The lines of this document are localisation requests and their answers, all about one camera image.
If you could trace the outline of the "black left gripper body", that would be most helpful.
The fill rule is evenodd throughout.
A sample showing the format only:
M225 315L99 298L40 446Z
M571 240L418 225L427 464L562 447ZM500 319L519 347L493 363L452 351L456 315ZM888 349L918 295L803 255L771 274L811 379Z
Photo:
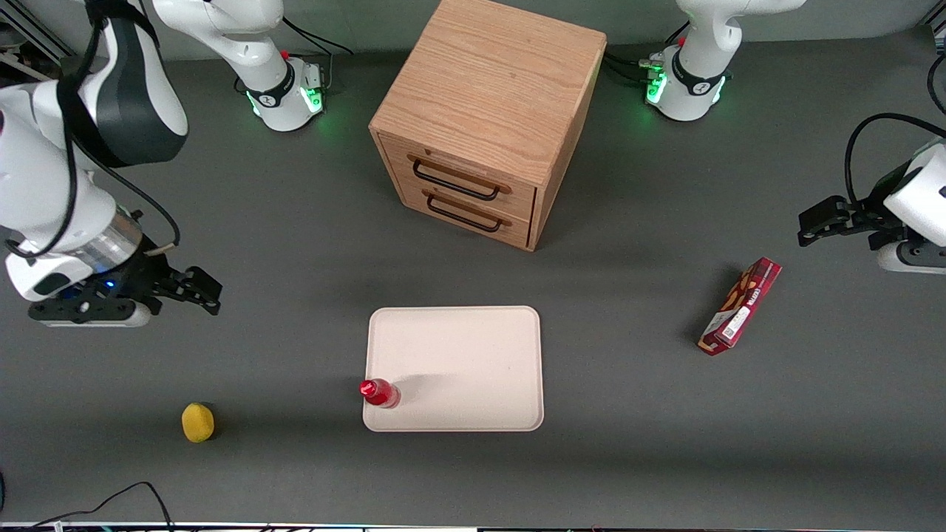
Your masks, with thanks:
M884 206L885 199L893 192L898 191L912 176L912 173L908 171L911 163L911 160L906 161L886 173L873 185L871 192L861 199L856 196L854 176L852 176L851 169L848 169L848 198L855 210L859 212L854 216L857 227L865 226L866 230L875 231L909 230L909 240L925 240L923 236L909 228L897 215Z

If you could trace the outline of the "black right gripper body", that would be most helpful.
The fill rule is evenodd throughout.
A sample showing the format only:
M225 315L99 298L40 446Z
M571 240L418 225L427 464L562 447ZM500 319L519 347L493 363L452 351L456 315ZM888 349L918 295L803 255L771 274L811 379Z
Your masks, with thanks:
M127 262L98 272L77 257L28 259L28 316L34 321L148 321L146 307L126 299L124 290L154 289L162 276L162 256L146 247Z

